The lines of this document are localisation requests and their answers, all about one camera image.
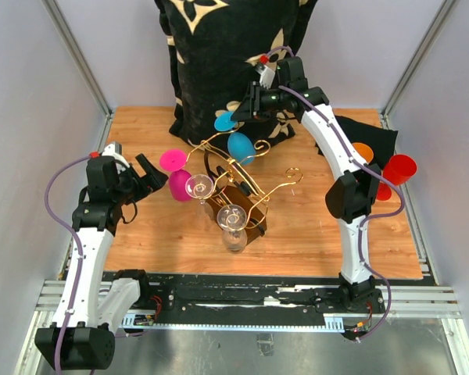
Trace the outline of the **pink wine glass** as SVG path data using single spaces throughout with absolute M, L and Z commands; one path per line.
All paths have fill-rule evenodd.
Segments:
M 192 199 L 186 191 L 186 182 L 192 176 L 184 169 L 186 162 L 187 155 L 180 149 L 167 150 L 159 159 L 161 168 L 170 172 L 168 181 L 170 193 L 179 202 L 186 202 Z

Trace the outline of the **blue wine glass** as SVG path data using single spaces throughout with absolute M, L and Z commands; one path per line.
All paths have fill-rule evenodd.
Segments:
M 232 117 L 233 112 L 225 112 L 214 121 L 214 128 L 218 132 L 228 132 L 238 127 L 238 122 Z M 239 164 L 246 166 L 253 162 L 256 150 L 250 139 L 239 131 L 230 133 L 227 139 L 227 150 L 230 156 Z

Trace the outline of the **orange wine glass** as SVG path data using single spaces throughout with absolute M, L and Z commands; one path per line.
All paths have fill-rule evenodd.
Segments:
M 363 160 L 363 164 L 370 165 L 374 159 L 374 151 L 372 148 L 362 142 L 353 142 L 352 146 L 358 156 Z

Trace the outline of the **red wine glass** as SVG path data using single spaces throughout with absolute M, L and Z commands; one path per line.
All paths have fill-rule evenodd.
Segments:
M 382 176 L 399 186 L 405 184 L 417 172 L 416 162 L 408 155 L 396 154 L 386 164 Z M 386 183 L 381 182 L 378 187 L 376 199 L 387 201 L 392 196 L 392 189 Z

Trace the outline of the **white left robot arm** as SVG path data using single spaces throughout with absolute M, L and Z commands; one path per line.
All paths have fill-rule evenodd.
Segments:
M 64 290 L 52 322 L 37 330 L 34 343 L 57 374 L 69 370 L 105 370 L 113 361 L 116 331 L 131 308 L 150 302 L 163 306 L 154 295 L 144 270 L 120 270 L 104 298 L 99 296 L 102 274 L 119 223 L 128 221 L 123 206 L 163 188 L 168 180 L 139 154 L 139 175 L 117 152 L 93 152 L 81 158 L 87 183 L 81 189 L 70 223 L 52 210 L 51 218 L 66 228 L 73 240 Z

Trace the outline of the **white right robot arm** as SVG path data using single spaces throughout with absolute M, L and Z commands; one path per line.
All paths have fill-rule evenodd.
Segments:
M 369 264 L 368 216 L 375 202 L 380 172 L 369 166 L 340 127 L 329 99 L 320 87 L 310 87 L 302 60 L 288 57 L 269 66 L 263 55 L 255 65 L 260 75 L 249 84 L 235 121 L 262 121 L 291 113 L 310 133 L 331 169 L 334 183 L 325 195 L 328 212 L 337 220 L 342 246 L 339 305 L 349 313 L 365 306 L 375 290 Z

